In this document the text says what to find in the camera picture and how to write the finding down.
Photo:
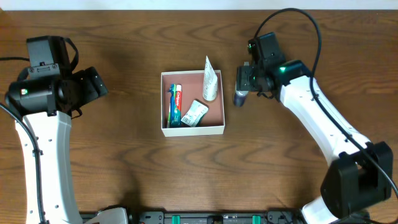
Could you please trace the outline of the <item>green and white small packet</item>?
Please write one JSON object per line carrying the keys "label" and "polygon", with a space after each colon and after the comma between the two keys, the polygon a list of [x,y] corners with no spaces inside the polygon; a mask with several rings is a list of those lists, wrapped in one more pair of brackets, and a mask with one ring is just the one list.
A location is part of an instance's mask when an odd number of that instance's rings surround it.
{"label": "green and white small packet", "polygon": [[186,124],[189,127],[196,127],[204,115],[207,114],[209,108],[203,103],[194,100],[191,104],[190,109],[187,113],[182,117],[181,122]]}

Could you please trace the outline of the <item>white box with pink interior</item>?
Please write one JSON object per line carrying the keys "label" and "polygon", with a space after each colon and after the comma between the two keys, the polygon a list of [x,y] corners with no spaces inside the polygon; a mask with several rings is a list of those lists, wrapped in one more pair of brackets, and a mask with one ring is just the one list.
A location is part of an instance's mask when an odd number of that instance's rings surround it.
{"label": "white box with pink interior", "polygon": [[[204,100],[203,91],[203,70],[192,70],[182,72],[163,72],[161,73],[161,119],[160,127],[166,137],[179,136],[201,136],[223,134],[225,128],[224,99],[221,71],[215,71],[218,77],[217,97],[214,101]],[[168,128],[167,118],[169,115],[169,104],[171,94],[169,88],[172,84],[181,84],[182,86],[182,115],[190,109],[193,101],[197,100],[207,105],[208,112],[197,127]]]}

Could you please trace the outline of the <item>clear spray bottle dark liquid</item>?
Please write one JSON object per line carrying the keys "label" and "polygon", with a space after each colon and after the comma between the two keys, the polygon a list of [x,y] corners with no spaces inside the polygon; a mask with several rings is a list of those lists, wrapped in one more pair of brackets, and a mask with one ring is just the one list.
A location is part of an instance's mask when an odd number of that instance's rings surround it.
{"label": "clear spray bottle dark liquid", "polygon": [[237,68],[237,72],[236,72],[236,83],[235,83],[235,92],[234,92],[234,99],[233,99],[233,103],[235,106],[237,107],[242,107],[244,102],[246,101],[247,95],[248,95],[248,91],[242,91],[242,90],[238,90],[238,75],[240,72],[240,68],[241,66],[239,66]]}

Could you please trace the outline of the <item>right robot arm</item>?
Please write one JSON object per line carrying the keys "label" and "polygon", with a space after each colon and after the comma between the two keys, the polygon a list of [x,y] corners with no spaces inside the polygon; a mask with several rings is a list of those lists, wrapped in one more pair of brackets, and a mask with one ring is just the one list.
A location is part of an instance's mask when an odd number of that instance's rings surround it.
{"label": "right robot arm", "polygon": [[301,209],[304,223],[360,220],[358,212],[397,192],[392,180],[392,149],[355,130],[301,61],[240,66],[236,90],[276,99],[299,119],[321,149],[328,170],[321,195]]}

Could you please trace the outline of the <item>white cream tube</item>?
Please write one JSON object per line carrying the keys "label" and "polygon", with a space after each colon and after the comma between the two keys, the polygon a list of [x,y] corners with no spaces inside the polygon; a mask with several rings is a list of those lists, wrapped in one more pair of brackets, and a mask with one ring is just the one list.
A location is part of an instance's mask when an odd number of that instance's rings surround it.
{"label": "white cream tube", "polygon": [[217,97],[218,77],[211,66],[208,56],[205,59],[205,69],[203,77],[203,98],[206,101],[213,101]]}

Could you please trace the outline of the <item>blue toothbrush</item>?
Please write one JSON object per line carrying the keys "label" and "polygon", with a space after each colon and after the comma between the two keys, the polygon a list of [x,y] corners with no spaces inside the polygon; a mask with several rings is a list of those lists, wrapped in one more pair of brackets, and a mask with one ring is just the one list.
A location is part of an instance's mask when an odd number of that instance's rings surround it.
{"label": "blue toothbrush", "polygon": [[174,109],[175,109],[175,93],[177,90],[177,85],[176,84],[171,84],[169,88],[169,93],[171,94],[170,96],[170,103],[169,103],[169,115],[168,115],[168,120],[167,120],[167,127],[172,128],[174,125]]}

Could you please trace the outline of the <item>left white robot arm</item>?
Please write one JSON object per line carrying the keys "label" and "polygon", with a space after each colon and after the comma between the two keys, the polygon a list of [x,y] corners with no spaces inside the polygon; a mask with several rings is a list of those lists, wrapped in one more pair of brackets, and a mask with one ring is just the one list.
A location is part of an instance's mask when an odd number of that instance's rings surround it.
{"label": "left white robot arm", "polygon": [[107,94],[95,68],[45,75],[9,86],[24,156],[26,223],[84,223],[75,200],[71,164],[72,111]]}

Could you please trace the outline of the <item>red green toothpaste tube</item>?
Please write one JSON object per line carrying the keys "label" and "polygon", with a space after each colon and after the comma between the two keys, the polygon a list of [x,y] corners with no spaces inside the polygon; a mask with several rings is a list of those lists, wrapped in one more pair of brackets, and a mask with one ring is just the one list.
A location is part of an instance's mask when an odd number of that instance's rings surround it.
{"label": "red green toothpaste tube", "polygon": [[181,126],[181,110],[182,110],[182,86],[181,84],[176,84],[177,90],[175,93],[175,109],[174,109],[174,123],[173,128]]}

